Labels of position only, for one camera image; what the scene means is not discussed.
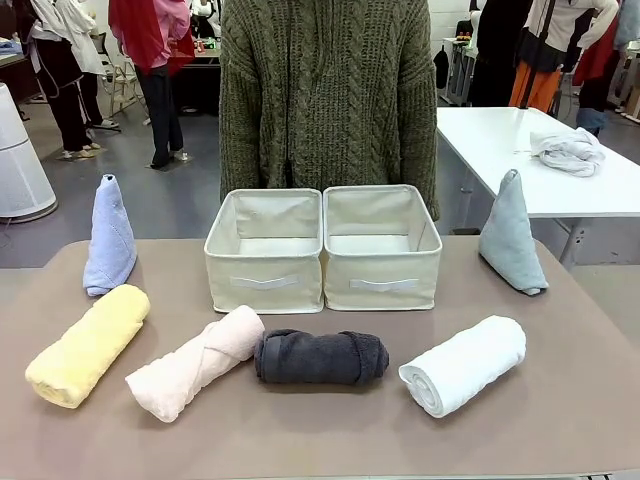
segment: yellow rolled towel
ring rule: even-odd
[[[149,309],[139,288],[114,288],[29,364],[27,381],[45,400],[76,408],[140,330]]]

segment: basket handle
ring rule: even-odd
[[[369,290],[372,292],[399,292],[401,290],[410,290],[418,286],[417,278],[408,278],[406,280],[397,280],[395,282],[368,282],[367,280],[351,280],[349,282],[351,288],[361,290]]]
[[[230,283],[234,287],[251,288],[252,290],[276,290],[278,288],[289,287],[300,283],[298,275],[288,275],[273,280],[251,280],[249,278],[231,277]]]

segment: white rolled towel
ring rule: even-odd
[[[163,422],[173,422],[203,387],[249,360],[263,333],[264,325],[256,312],[238,307],[175,352],[125,380],[142,408]]]
[[[494,315],[402,365],[398,373],[414,400],[442,418],[519,365],[526,344],[515,320]]]

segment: person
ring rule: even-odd
[[[226,0],[221,186],[414,185],[434,220],[426,0]]]
[[[587,50],[576,69],[573,85],[580,86],[576,124],[596,137],[606,125],[609,86],[629,42],[640,38],[640,0],[623,0],[618,17],[600,40]]]
[[[147,102],[155,145],[151,168],[185,159],[170,75],[194,57],[189,7],[184,0],[111,0],[109,25],[135,65]]]
[[[77,83],[82,78],[67,29],[50,0],[14,0],[18,35],[31,58],[42,90],[62,135],[65,159],[91,158],[100,145],[88,136]]]
[[[605,33],[616,16],[618,3],[616,0],[557,0],[549,35],[541,43],[539,35],[547,8],[548,0],[533,0],[519,48],[520,63],[509,102],[512,107],[519,107],[522,103],[533,72],[532,66],[535,66],[533,89],[527,105],[543,112],[549,111],[565,62],[572,58],[577,60],[579,53],[573,52],[589,48]],[[590,25],[594,9],[599,14]]]
[[[71,52],[82,71],[80,93],[90,127],[116,129],[118,124],[104,119],[98,107],[98,75],[106,75],[89,32],[96,28],[96,22],[87,15],[78,0],[56,0],[55,8],[62,17],[71,41]]]
[[[507,107],[516,78],[518,39],[531,0],[488,0],[480,16],[478,55],[469,93],[474,107]]]
[[[192,25],[197,26],[197,37],[220,38],[220,0],[194,0],[191,3]]]

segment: fabric storage bin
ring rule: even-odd
[[[442,241],[418,190],[334,187],[323,197],[327,306],[433,308]]]
[[[204,246],[213,305],[230,312],[322,310],[322,195],[316,190],[235,190]]]

